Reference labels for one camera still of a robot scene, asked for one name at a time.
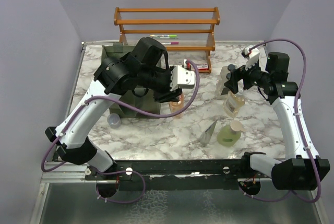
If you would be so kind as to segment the orange bottle pink cap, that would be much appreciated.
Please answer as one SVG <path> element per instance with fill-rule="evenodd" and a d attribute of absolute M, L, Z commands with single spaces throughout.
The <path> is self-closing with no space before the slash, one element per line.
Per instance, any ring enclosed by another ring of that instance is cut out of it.
<path fill-rule="evenodd" d="M 171 113 L 175 113 L 184 107 L 184 94 L 183 92 L 178 97 L 178 102 L 169 102 L 169 108 Z"/>

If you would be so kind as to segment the clear square bottle black caps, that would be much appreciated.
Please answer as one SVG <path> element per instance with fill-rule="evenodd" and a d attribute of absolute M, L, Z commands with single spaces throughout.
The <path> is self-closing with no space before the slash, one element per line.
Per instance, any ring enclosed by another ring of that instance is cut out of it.
<path fill-rule="evenodd" d="M 228 95 L 229 88 L 225 86 L 225 83 L 230 78 L 230 72 L 236 68 L 235 65 L 230 64 L 228 66 L 224 66 L 221 68 L 221 72 L 219 74 L 217 84 L 216 84 L 216 90 L 215 90 L 215 97 L 216 98 L 224 98 Z"/>

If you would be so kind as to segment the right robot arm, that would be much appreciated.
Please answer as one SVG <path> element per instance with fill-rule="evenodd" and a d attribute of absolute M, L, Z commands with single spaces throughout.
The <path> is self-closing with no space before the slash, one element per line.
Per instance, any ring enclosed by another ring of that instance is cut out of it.
<path fill-rule="evenodd" d="M 228 80 L 224 84 L 229 90 L 238 93 L 238 82 L 243 88 L 261 88 L 273 107 L 285 142 L 285 160 L 270 158 L 261 152 L 246 152 L 242 156 L 240 172 L 251 178 L 260 172 L 272 179 L 278 190 L 313 191 L 329 172 L 330 164 L 322 159 L 315 149 L 303 119 L 298 85 L 288 81 L 289 56 L 271 52 L 265 70 L 259 66 L 258 49 L 243 50 L 247 59 L 245 65 L 230 68 Z"/>

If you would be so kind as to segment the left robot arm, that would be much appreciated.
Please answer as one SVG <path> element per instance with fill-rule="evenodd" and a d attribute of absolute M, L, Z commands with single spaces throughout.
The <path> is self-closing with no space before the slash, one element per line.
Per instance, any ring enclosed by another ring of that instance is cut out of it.
<path fill-rule="evenodd" d="M 157 40 L 141 38 L 134 48 L 122 56 L 108 55 L 94 74 L 88 90 L 67 119 L 45 133 L 54 145 L 63 162 L 87 163 L 97 168 L 103 179 L 115 174 L 113 158 L 97 147 L 88 137 L 90 130 L 111 105 L 117 103 L 142 115 L 161 118 L 138 109 L 120 100 L 127 92 L 137 87 L 153 91 L 156 102 L 177 102 L 186 85 L 193 86 L 193 73 L 181 66 L 161 68 L 161 57 L 168 61 L 168 52 Z"/>

